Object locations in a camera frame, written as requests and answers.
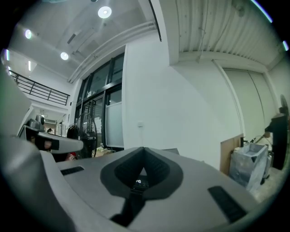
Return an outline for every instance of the trash bin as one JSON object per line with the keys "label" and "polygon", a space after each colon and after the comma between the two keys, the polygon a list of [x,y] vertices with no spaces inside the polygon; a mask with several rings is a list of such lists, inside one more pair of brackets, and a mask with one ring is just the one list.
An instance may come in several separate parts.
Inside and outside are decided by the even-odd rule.
{"label": "trash bin", "polygon": [[267,164],[268,147],[250,143],[231,155],[229,176],[253,193],[263,178]]}

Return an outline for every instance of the black slot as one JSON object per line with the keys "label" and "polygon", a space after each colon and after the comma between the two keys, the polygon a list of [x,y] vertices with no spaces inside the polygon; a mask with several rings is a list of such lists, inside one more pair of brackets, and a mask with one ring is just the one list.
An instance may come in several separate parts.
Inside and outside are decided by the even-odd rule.
{"label": "black slot", "polygon": [[79,171],[82,171],[84,170],[81,166],[77,166],[77,167],[74,167],[74,168],[71,168],[71,169],[64,169],[64,170],[60,170],[61,173],[65,176],[65,175],[69,175],[69,174],[72,174],[72,173],[75,173],[75,172],[79,172]]}
{"label": "black slot", "polygon": [[246,215],[246,211],[221,186],[211,187],[208,191],[230,223]]}
{"label": "black slot", "polygon": [[[146,176],[141,175],[143,168]],[[107,164],[100,177],[110,194],[126,199],[111,220],[127,227],[147,200],[169,197],[181,185],[183,172],[175,162],[140,147]]]}

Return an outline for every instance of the black rubber pad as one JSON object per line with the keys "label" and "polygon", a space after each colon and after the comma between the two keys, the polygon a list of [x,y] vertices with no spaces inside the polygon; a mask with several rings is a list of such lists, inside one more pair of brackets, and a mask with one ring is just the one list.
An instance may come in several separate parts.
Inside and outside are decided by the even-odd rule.
{"label": "black rubber pad", "polygon": [[221,186],[211,187],[208,191],[230,223],[247,214]]}
{"label": "black rubber pad", "polygon": [[77,166],[77,167],[74,167],[74,168],[71,168],[71,169],[61,170],[61,173],[65,176],[65,175],[72,174],[72,173],[75,173],[75,172],[79,172],[79,171],[82,171],[82,170],[84,170],[84,169],[81,166]]}

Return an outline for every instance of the corrugated ceiling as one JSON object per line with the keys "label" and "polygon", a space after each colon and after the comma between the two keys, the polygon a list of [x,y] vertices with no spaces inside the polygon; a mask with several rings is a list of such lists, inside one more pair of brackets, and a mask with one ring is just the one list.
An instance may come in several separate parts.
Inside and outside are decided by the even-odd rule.
{"label": "corrugated ceiling", "polygon": [[179,51],[214,51],[269,65],[281,53],[271,23],[249,0],[176,0]]}

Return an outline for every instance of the floor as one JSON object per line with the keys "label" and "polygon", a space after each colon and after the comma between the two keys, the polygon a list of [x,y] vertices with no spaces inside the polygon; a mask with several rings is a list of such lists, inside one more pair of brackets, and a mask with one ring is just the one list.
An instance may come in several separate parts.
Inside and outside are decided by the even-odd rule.
{"label": "floor", "polygon": [[290,149],[288,144],[284,168],[282,170],[270,168],[269,178],[265,180],[264,184],[261,185],[260,188],[253,193],[255,199],[258,202],[262,202],[268,199],[269,197],[273,196],[279,190],[280,185],[282,184],[283,179],[285,177],[285,174],[289,171],[289,169],[290,169]]}

